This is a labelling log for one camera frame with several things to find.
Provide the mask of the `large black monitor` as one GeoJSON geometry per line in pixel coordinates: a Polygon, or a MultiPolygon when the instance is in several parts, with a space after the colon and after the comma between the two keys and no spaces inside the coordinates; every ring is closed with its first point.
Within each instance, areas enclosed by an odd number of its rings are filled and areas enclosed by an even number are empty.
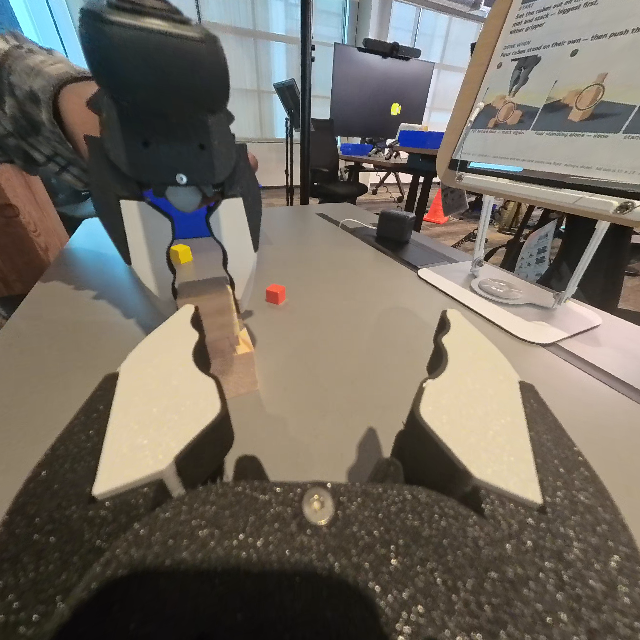
{"type": "Polygon", "coordinates": [[[334,43],[330,98],[334,134],[391,140],[401,124],[421,125],[434,71],[432,61],[383,56],[334,43]]]}

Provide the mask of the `large natural wooden cube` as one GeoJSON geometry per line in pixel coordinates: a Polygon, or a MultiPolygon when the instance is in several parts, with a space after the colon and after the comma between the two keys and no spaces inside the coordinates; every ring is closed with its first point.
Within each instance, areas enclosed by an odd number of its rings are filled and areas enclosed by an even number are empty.
{"type": "Polygon", "coordinates": [[[219,380],[227,400],[259,389],[255,348],[246,325],[233,338],[209,345],[211,373],[219,380]]]}

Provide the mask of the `dark office desk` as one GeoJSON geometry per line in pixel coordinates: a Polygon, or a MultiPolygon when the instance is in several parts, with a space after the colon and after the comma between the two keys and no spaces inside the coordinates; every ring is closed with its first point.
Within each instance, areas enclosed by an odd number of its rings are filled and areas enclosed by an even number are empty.
{"type": "Polygon", "coordinates": [[[385,159],[375,156],[354,156],[339,153],[346,164],[348,181],[359,181],[361,172],[391,172],[410,176],[408,192],[404,197],[404,209],[423,219],[428,211],[429,196],[434,184],[439,183],[436,172],[436,150],[410,150],[405,157],[385,159]]]}

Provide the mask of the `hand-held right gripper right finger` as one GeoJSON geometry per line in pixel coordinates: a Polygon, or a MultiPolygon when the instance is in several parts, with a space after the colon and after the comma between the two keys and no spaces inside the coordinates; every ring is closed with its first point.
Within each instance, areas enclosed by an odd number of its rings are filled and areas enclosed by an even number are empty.
{"type": "Polygon", "coordinates": [[[521,379],[501,351],[454,309],[444,310],[391,457],[407,484],[482,510],[480,490],[530,508],[543,497],[521,379]]]}

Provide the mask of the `black webcam bar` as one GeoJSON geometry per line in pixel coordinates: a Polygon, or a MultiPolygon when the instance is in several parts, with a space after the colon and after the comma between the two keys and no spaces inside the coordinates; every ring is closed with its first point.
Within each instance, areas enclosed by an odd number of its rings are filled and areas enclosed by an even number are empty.
{"type": "Polygon", "coordinates": [[[417,59],[421,55],[420,49],[402,45],[398,42],[386,42],[375,38],[364,38],[362,48],[368,53],[376,54],[383,58],[409,60],[417,59]]]}

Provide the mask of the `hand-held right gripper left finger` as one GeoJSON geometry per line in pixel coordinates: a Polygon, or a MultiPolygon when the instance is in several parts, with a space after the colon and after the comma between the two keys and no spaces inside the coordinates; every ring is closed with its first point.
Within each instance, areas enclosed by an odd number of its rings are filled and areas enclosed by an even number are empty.
{"type": "Polygon", "coordinates": [[[201,316],[184,305],[119,367],[92,496],[106,500],[158,481],[178,497],[219,471],[233,443],[201,316]]]}

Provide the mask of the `brown wooden cabinet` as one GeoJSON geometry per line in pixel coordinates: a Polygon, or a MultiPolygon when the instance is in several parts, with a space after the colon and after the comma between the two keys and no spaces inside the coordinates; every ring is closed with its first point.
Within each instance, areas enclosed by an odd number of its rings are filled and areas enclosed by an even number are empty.
{"type": "Polygon", "coordinates": [[[68,243],[39,177],[1,165],[1,296],[25,295],[68,243]]]}

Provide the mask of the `printed paper sheet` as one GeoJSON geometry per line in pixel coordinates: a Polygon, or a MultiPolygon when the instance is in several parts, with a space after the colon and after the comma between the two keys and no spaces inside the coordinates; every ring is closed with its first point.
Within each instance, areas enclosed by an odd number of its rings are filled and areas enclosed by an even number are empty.
{"type": "Polygon", "coordinates": [[[557,227],[557,219],[534,230],[525,240],[516,261],[514,274],[528,282],[537,282],[550,264],[552,243],[557,227]]]}
{"type": "Polygon", "coordinates": [[[441,185],[442,209],[446,217],[458,217],[468,210],[467,193],[464,189],[441,185]]]}

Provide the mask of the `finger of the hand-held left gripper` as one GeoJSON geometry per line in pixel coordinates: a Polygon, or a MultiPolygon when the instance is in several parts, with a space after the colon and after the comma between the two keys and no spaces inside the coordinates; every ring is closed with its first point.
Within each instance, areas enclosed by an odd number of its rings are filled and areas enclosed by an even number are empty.
{"type": "Polygon", "coordinates": [[[223,269],[234,299],[237,305],[247,305],[257,268],[257,251],[253,247],[243,200],[220,201],[209,214],[207,224],[222,251],[223,269]]]}
{"type": "Polygon", "coordinates": [[[134,274],[157,302],[174,303],[171,220],[147,202],[121,200],[120,208],[134,274]]]}

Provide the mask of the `large blue plastic bin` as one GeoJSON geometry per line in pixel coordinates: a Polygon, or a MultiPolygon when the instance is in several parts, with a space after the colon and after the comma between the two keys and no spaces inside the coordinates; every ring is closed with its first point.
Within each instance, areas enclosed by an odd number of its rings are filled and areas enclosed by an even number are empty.
{"type": "Polygon", "coordinates": [[[156,196],[151,189],[143,192],[145,198],[155,204],[160,210],[169,215],[174,225],[174,239],[193,239],[210,237],[211,231],[208,226],[208,206],[204,205],[192,212],[184,212],[176,208],[166,197],[156,196]]]}

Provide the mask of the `medium natural wooden cube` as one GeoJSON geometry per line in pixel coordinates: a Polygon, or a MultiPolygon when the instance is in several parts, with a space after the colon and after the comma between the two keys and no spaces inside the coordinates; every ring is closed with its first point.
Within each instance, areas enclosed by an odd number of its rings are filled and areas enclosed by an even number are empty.
{"type": "Polygon", "coordinates": [[[236,300],[226,276],[177,284],[177,304],[179,307],[192,304],[198,309],[212,361],[236,354],[241,327],[236,300]]]}

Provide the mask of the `dark grey charger block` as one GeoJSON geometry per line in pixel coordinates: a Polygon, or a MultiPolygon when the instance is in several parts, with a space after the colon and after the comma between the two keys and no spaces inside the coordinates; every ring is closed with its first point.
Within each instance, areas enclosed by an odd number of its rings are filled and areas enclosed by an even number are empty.
{"type": "Polygon", "coordinates": [[[415,213],[401,209],[383,209],[378,215],[376,240],[407,244],[412,238],[415,213]]]}

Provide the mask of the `person's left hand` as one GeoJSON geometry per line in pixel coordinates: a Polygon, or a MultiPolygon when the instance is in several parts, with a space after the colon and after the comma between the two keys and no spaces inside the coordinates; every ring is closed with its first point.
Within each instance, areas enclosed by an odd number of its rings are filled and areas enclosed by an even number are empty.
{"type": "Polygon", "coordinates": [[[60,129],[71,148],[84,160],[89,160],[87,139],[100,138],[99,116],[89,108],[88,101],[98,91],[92,79],[62,87],[54,106],[60,129]]]}

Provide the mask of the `tall black pole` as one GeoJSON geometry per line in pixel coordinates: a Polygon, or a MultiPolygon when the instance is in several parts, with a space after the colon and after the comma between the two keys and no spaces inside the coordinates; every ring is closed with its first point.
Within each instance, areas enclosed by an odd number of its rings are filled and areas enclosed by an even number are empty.
{"type": "Polygon", "coordinates": [[[300,2],[300,205],[310,200],[313,1],[300,2]]]}

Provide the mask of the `orange traffic cone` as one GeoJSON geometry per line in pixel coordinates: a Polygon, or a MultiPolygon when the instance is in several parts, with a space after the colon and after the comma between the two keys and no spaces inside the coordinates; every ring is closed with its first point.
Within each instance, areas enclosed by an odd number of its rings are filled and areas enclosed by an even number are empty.
{"type": "Polygon", "coordinates": [[[429,210],[423,216],[423,222],[443,225],[448,222],[449,217],[445,215],[442,201],[442,190],[439,189],[434,197],[429,210]]]}

